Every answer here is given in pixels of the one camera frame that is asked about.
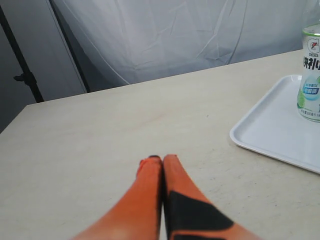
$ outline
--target white backdrop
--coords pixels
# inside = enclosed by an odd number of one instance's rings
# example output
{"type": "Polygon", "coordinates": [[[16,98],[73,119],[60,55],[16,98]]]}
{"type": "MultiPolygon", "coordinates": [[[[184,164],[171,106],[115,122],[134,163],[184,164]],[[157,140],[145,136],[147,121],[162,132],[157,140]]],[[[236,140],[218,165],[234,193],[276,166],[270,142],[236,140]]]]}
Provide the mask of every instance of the white backdrop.
{"type": "Polygon", "coordinates": [[[55,0],[85,53],[126,85],[302,48],[304,0],[55,0]]]}

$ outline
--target table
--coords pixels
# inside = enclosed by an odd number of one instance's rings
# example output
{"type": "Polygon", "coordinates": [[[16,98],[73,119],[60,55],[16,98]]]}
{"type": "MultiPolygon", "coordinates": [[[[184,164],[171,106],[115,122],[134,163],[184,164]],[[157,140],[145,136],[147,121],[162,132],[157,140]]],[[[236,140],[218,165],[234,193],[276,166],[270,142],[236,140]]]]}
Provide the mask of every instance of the table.
{"type": "Polygon", "coordinates": [[[168,153],[257,235],[318,239],[320,176],[229,138],[279,78],[302,72],[302,58],[294,51],[27,106],[0,134],[1,239],[72,237],[119,200],[141,159],[168,153]]]}

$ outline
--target bottle label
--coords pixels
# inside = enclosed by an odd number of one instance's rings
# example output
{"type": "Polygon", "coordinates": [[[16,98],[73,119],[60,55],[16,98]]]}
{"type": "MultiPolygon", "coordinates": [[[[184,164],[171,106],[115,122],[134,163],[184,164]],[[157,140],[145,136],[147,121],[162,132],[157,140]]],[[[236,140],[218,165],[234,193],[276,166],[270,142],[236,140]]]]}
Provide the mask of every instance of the bottle label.
{"type": "Polygon", "coordinates": [[[303,36],[304,72],[297,97],[302,116],[320,122],[320,36],[303,36]]]}

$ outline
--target bottle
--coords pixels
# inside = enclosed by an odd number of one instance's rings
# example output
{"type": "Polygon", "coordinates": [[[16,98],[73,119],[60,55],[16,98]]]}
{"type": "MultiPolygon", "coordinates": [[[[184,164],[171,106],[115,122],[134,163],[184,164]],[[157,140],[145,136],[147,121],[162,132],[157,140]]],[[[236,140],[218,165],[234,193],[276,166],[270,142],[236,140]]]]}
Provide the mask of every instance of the bottle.
{"type": "Polygon", "coordinates": [[[320,0],[307,0],[302,36],[303,75],[297,107],[303,117],[320,123],[320,0]]]}

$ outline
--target plastic tray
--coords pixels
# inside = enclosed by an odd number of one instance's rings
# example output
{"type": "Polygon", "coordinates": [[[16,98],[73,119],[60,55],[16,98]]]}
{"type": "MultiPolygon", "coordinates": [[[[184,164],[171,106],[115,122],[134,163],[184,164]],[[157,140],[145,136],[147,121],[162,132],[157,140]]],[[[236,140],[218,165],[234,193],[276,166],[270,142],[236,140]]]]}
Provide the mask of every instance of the plastic tray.
{"type": "Polygon", "coordinates": [[[239,146],[320,174],[320,123],[298,113],[302,76],[280,79],[232,128],[239,146]]]}

